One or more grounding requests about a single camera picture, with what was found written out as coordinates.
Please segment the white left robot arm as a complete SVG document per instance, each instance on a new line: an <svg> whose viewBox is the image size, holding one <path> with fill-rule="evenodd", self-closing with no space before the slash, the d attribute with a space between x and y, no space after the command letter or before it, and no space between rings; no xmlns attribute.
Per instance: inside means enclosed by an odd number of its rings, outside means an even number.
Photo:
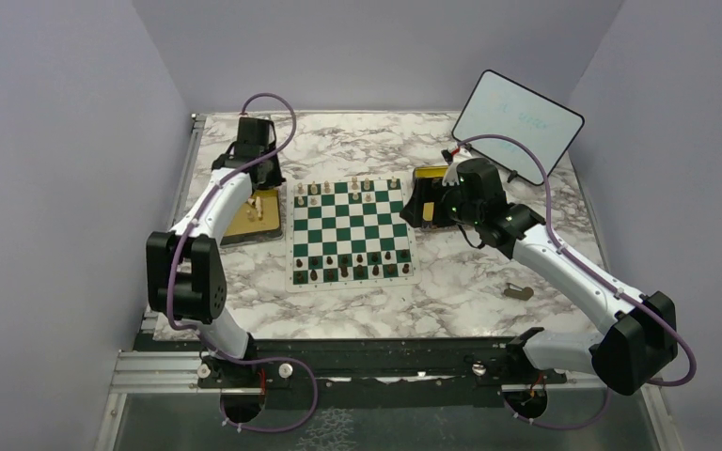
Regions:
<svg viewBox="0 0 722 451"><path fill-rule="evenodd" d="M247 353L250 334L225 310L228 286L220 244L258 187L281 185L275 149L273 121L241 117L235 141L212 163L209 183L192 208L146 241L150 309L164 314L173 329L195 332L224 358L223 374L239 386L257 377L258 361Z"/></svg>

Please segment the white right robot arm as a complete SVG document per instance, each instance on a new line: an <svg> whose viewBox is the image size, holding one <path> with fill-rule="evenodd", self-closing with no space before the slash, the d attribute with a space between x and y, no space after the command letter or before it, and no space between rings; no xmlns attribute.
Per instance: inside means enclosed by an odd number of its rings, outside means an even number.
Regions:
<svg viewBox="0 0 722 451"><path fill-rule="evenodd" d="M495 165L475 158L448 166L419 167L400 212L409 226L472 227L491 247L541 276L594 324L593 333L533 328L511 341L507 374L527 382L542 370L596 375L611 390L631 395L678 355L675 304L657 291L646 295L592 264L555 235L546 217L507 199Z"/></svg>

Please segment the green white chess board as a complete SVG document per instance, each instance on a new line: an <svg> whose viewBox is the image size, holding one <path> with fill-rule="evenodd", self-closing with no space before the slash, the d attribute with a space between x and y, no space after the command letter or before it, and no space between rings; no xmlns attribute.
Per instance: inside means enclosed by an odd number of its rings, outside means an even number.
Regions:
<svg viewBox="0 0 722 451"><path fill-rule="evenodd" d="M352 178L357 177L359 190L351 188ZM399 180L397 189L389 187L392 178ZM371 181L371 190L363 190L364 179ZM323 192L323 184L332 184L332 193ZM297 194L298 183L303 183L305 194ZM320 192L312 194L312 183L319 185ZM360 202L351 202L352 193L359 193ZM372 201L364 200L365 193L371 193ZM286 290L289 293L309 292L345 288L378 288L416 285L421 280L418 252L416 250L415 231L400 218L400 211L406 203L407 184L402 173L384 174L381 176L348 176L342 179L303 179L292 182L287 188L286 201ZM297 205L297 198L303 196L306 204ZM310 197L318 196L318 206L310 205ZM400 251L407 250L409 256L400 258ZM385 260L385 253L391 252L391 259ZM378 261L369 260L369 255L376 253ZM357 255L363 255L363 263L356 262ZM349 277L342 279L339 275L341 256L347 255ZM327 265L325 259L332 257L333 264ZM310 259L317 257L317 267L310 264ZM297 268L295 260L301 259L303 267ZM397 266L397 273L388 276L386 267ZM410 265L410 272L403 274L404 264ZM354 270L364 265L366 277L356 279ZM378 265L380 274L373 276L372 267ZM333 269L335 279L325 280L325 271ZM318 272L317 281L311 281L311 270ZM305 282L297 284L295 274L304 272Z"/></svg>

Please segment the right gold metal tin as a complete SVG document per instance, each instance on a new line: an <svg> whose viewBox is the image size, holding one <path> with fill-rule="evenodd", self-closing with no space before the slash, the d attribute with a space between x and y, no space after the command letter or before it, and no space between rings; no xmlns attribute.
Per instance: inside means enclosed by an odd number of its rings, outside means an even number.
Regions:
<svg viewBox="0 0 722 451"><path fill-rule="evenodd" d="M414 179L442 179L445 174L446 166L421 166L414 170ZM446 215L446 226L440 228L448 228L454 225L444 210L441 201L441 211Z"/></svg>

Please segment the gold metal tin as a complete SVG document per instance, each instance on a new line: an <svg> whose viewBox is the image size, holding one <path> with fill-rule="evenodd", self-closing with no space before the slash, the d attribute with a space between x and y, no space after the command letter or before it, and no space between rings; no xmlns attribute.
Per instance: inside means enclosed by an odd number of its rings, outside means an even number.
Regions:
<svg viewBox="0 0 722 451"><path fill-rule="evenodd" d="M271 241L282 236L280 191L277 188L258 190L240 206L220 240L220 245Z"/></svg>
<svg viewBox="0 0 722 451"><path fill-rule="evenodd" d="M446 166L421 166L414 170L414 179L442 179L445 174ZM446 215L446 226L440 228L448 228L454 225L444 210L441 201L441 211Z"/></svg>

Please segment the left gold metal tin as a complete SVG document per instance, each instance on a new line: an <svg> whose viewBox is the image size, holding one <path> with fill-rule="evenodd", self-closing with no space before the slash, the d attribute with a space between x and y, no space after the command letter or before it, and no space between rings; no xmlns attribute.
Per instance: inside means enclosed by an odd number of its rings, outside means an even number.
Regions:
<svg viewBox="0 0 722 451"><path fill-rule="evenodd" d="M240 206L220 240L220 245L271 241L282 236L280 191L277 188L258 190Z"/></svg>

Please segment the small whiteboard on stand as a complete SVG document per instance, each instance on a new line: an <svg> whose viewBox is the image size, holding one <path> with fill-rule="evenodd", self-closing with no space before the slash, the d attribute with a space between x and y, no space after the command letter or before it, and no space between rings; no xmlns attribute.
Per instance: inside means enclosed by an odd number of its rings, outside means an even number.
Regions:
<svg viewBox="0 0 722 451"><path fill-rule="evenodd" d="M499 134L526 146L549 174L585 125L584 117L494 70L484 71L451 136L458 142Z"/></svg>

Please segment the small brass padlock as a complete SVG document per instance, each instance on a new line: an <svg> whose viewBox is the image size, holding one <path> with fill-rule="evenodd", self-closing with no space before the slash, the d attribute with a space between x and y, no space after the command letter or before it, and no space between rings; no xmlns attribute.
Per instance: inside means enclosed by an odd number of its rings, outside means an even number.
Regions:
<svg viewBox="0 0 722 451"><path fill-rule="evenodd" d="M519 301L529 301L534 296L534 289L530 287L520 287L512 283L507 283L502 294L505 297Z"/></svg>

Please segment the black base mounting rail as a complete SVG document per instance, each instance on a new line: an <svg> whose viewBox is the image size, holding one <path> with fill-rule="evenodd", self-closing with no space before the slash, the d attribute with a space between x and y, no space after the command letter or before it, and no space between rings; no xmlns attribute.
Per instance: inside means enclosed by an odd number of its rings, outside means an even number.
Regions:
<svg viewBox="0 0 722 451"><path fill-rule="evenodd" d="M204 353L198 387L250 407L306 410L472 406L499 408L501 391L555 387L555 370L512 356L510 337L259 339L244 365Z"/></svg>

